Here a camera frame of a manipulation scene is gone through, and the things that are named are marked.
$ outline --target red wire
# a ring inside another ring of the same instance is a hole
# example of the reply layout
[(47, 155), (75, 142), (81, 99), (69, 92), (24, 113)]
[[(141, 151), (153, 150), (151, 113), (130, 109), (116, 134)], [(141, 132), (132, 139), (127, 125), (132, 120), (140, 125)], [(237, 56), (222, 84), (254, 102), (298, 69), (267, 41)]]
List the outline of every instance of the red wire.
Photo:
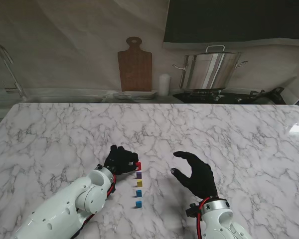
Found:
[[(199, 212), (201, 211), (201, 209), (203, 208), (204, 204), (210, 199), (210, 197), (205, 198), (205, 200), (202, 201), (202, 203), (199, 206)], [(200, 231), (200, 215), (201, 213), (197, 214), (197, 236), (198, 239), (201, 239), (201, 231)]]
[(110, 187), (110, 189), (108, 190), (108, 193), (107, 193), (107, 197), (111, 194), (111, 192), (112, 192), (112, 190), (113, 190), (113, 188), (114, 188), (114, 185), (115, 185), (115, 183), (116, 183), (116, 176), (113, 174), (113, 177), (114, 177), (114, 179), (113, 179), (113, 184), (112, 184), (112, 186)]

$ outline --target blue cube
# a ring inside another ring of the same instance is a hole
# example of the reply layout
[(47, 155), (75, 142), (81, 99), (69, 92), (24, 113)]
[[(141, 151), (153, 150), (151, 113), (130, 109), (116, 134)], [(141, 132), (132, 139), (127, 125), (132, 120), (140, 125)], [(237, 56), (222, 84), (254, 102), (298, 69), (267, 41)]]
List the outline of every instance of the blue cube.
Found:
[(136, 190), (136, 196), (138, 198), (141, 198), (142, 197), (142, 191), (141, 190)]
[(136, 207), (137, 208), (141, 208), (142, 207), (142, 202), (141, 201), (137, 201), (136, 202)]

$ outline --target red cable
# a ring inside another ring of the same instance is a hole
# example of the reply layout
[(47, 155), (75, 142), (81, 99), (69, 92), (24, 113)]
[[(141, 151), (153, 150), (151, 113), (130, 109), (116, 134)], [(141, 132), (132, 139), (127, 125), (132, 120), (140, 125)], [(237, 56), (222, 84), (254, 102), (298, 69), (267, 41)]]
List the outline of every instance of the red cable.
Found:
[[(204, 204), (210, 199), (210, 197), (208, 198), (205, 198), (205, 200), (202, 201), (202, 203), (200, 204), (199, 206), (199, 212), (201, 211), (201, 209), (203, 208)], [(200, 231), (200, 216), (201, 216), (201, 213), (198, 213), (197, 214), (197, 222), (196, 222), (196, 229), (197, 229), (197, 236), (198, 236), (198, 239), (201, 239), (201, 231)]]

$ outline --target purple cube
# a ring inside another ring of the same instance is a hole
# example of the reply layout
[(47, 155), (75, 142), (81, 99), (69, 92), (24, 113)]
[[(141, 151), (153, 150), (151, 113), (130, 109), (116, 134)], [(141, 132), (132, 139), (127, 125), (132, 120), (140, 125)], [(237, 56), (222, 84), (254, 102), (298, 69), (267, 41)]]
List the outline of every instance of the purple cube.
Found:
[(142, 179), (142, 173), (141, 172), (136, 172), (136, 178), (137, 179)]

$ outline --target colored block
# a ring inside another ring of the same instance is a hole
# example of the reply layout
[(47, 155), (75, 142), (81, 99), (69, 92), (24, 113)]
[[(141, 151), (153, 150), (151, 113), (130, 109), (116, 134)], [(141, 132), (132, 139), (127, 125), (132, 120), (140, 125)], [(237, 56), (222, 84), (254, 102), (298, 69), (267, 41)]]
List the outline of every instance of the colored block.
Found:
[(141, 172), (136, 172), (136, 178), (137, 179), (142, 179), (142, 173)]
[(136, 207), (137, 208), (141, 208), (142, 207), (142, 202), (141, 201), (137, 201), (136, 202)]
[(141, 190), (136, 190), (136, 196), (138, 198), (141, 198), (142, 197), (142, 191)]
[(137, 162), (135, 163), (136, 167), (137, 167), (137, 170), (136, 171), (140, 171), (142, 169), (142, 165), (141, 165), (141, 162)]
[(141, 188), (143, 186), (143, 183), (141, 180), (138, 180), (138, 188)]

